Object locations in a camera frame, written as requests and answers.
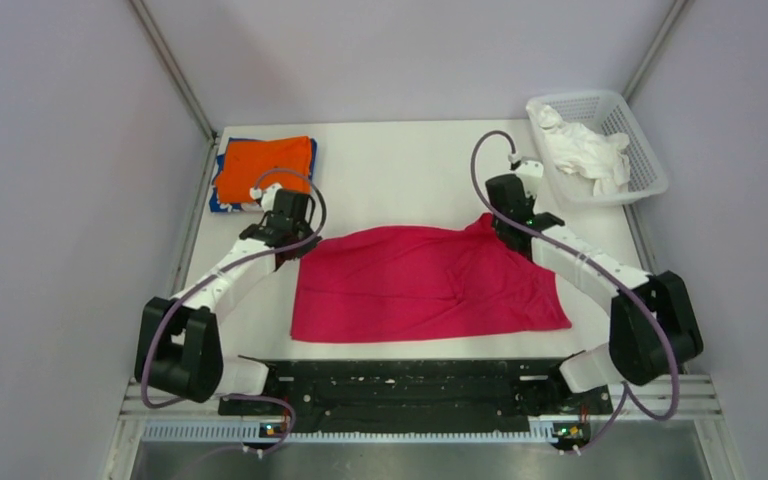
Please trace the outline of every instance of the white wall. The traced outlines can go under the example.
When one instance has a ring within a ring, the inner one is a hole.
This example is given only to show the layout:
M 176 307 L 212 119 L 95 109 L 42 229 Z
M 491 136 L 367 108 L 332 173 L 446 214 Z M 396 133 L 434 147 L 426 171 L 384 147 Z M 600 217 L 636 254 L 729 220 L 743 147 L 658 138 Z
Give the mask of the white wall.
M 99 474 L 203 154 L 124 0 L 0 1 L 0 479 Z
M 698 1 L 635 111 L 672 174 L 644 204 L 687 280 L 749 478 L 768 478 L 768 2 Z
M 216 126 L 519 118 L 622 90 L 671 0 L 147 0 Z

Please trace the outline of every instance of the white table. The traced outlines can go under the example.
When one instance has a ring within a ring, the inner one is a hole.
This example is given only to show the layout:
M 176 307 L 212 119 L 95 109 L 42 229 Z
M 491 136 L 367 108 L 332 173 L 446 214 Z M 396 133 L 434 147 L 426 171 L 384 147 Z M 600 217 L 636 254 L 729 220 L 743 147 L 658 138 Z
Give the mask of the white table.
M 462 229 L 485 211 L 469 179 L 469 157 L 485 132 L 513 135 L 520 152 L 536 156 L 527 120 L 271 125 L 226 128 L 229 138 L 275 139 L 308 135 L 319 143 L 314 182 L 328 204 L 323 237 L 382 225 Z M 479 154 L 482 181 L 508 172 L 507 142 L 494 138 Z M 640 262 L 621 207 L 562 210 L 544 181 L 538 211 L 550 211 L 623 263 Z M 230 249 L 256 214 L 206 210 L 188 272 L 191 284 Z M 322 344 L 290 338 L 298 262 L 287 263 L 243 299 L 221 326 L 225 354 L 262 359 L 421 359 L 566 357 L 607 341 L 608 318 L 572 285 L 558 279 L 568 330 L 520 332 L 447 340 L 379 344 Z

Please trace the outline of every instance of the white laundry basket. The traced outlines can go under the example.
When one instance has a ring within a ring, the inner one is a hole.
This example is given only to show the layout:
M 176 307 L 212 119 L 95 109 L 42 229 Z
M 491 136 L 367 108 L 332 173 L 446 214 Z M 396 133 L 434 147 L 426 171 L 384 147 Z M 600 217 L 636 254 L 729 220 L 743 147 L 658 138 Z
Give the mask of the white laundry basket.
M 631 167 L 628 192 L 614 195 L 593 195 L 594 180 L 580 175 L 568 175 L 557 168 L 546 148 L 543 130 L 536 122 L 531 131 L 537 151 L 546 166 L 545 175 L 558 200 L 572 207 L 595 207 L 625 205 L 641 198 L 664 193 L 669 186 L 664 169 L 658 163 L 652 147 L 640 129 L 634 114 L 622 96 L 610 91 L 589 91 L 544 95 L 528 101 L 540 102 L 557 110 L 567 122 L 581 122 L 596 133 L 610 135 L 623 132 L 628 134 L 629 145 L 625 153 Z

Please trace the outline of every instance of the folded orange shirt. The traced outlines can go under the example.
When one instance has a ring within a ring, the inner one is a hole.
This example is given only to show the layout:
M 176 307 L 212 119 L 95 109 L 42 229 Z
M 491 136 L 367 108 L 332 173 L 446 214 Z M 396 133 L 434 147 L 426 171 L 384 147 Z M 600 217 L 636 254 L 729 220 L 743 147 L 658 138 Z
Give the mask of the folded orange shirt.
M 231 142 L 225 151 L 225 166 L 213 182 L 221 203 L 252 203 L 249 189 L 267 170 L 288 168 L 310 177 L 310 137 L 293 137 L 267 142 Z M 280 183 L 289 190 L 310 193 L 304 180 L 286 173 L 266 177 L 260 188 Z

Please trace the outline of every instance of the pink shirt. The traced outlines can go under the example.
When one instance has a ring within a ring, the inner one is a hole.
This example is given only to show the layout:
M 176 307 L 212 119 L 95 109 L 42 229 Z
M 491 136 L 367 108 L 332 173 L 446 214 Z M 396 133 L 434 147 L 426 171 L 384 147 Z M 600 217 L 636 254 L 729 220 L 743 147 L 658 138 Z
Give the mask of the pink shirt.
M 493 217 L 464 230 L 379 227 L 302 257 L 291 335 L 394 342 L 570 328 L 555 274 L 508 250 Z

